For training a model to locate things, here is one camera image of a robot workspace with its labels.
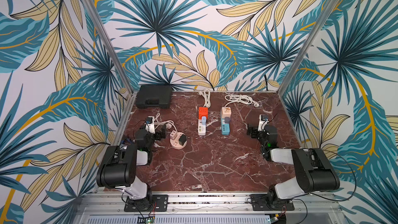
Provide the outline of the pink plug adapter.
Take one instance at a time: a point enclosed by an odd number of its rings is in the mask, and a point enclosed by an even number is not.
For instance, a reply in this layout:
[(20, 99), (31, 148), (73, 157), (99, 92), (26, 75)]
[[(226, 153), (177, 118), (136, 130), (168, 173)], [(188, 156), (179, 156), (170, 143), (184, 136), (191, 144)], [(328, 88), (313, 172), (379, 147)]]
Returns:
[(174, 140), (176, 137), (177, 137), (177, 132), (176, 131), (173, 131), (173, 132), (170, 133), (170, 139), (171, 140)]

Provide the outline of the round pink power socket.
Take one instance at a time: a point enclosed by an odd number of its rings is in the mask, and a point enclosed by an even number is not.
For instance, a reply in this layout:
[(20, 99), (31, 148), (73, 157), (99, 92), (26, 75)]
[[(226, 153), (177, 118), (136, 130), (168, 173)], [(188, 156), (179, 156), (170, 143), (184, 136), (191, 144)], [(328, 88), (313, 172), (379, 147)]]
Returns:
[(171, 143), (171, 145), (172, 145), (172, 147), (173, 147), (174, 149), (177, 149), (177, 150), (183, 149), (183, 148), (186, 146), (186, 144), (187, 144), (187, 142), (186, 142), (184, 146), (179, 145), (178, 139), (179, 139), (179, 137), (180, 137), (181, 134), (184, 134), (184, 133), (182, 133), (182, 132), (177, 132), (177, 137), (176, 137), (174, 140), (171, 140), (171, 139), (170, 139), (170, 143)]

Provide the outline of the black plug adapter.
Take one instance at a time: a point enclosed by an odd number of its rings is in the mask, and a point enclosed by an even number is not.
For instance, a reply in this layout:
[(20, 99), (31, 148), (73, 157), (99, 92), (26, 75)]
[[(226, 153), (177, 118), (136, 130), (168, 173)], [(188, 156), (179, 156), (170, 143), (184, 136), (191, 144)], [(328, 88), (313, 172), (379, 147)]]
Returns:
[(179, 145), (184, 146), (186, 142), (187, 142), (187, 136), (185, 134), (181, 134), (178, 139)]

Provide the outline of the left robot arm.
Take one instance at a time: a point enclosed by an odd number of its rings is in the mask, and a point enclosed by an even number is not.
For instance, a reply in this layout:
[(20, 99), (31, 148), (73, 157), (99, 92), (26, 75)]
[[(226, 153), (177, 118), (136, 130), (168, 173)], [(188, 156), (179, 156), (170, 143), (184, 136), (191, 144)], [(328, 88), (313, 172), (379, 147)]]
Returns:
[(97, 171), (96, 183), (99, 187), (118, 190), (122, 193), (125, 212), (165, 212), (168, 195), (153, 195), (150, 186), (141, 181), (137, 167), (148, 166), (152, 162), (152, 146), (155, 141), (166, 138), (166, 127), (150, 133), (140, 127), (131, 139), (124, 135), (118, 146), (109, 146)]

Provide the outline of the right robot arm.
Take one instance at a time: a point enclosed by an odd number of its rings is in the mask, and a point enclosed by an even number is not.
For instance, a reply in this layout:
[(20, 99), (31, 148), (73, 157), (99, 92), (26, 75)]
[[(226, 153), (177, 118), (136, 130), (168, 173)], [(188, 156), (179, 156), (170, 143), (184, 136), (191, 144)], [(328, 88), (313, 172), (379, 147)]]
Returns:
[(270, 186), (267, 194), (251, 194), (249, 202), (254, 211), (292, 211), (296, 197), (339, 189), (340, 180), (322, 149), (279, 148), (277, 129), (268, 124), (261, 129), (248, 125), (247, 135), (259, 141), (266, 161), (292, 165), (295, 174)]

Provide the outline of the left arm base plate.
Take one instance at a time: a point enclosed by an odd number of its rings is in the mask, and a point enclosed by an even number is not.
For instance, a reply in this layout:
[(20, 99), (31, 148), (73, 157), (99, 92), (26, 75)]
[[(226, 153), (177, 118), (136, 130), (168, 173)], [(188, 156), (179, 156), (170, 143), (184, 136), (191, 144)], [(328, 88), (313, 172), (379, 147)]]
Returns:
[(168, 200), (168, 195), (153, 195), (141, 200), (131, 200), (129, 197), (126, 197), (126, 200), (123, 200), (125, 203), (124, 212), (166, 212)]

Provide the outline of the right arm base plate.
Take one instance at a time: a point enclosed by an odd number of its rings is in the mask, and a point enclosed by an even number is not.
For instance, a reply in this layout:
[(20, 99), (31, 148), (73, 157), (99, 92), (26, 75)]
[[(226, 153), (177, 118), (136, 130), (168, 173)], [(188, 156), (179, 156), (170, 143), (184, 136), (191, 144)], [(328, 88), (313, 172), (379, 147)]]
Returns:
[(293, 211), (294, 204), (291, 200), (281, 200), (266, 194), (251, 194), (248, 198), (254, 211)]

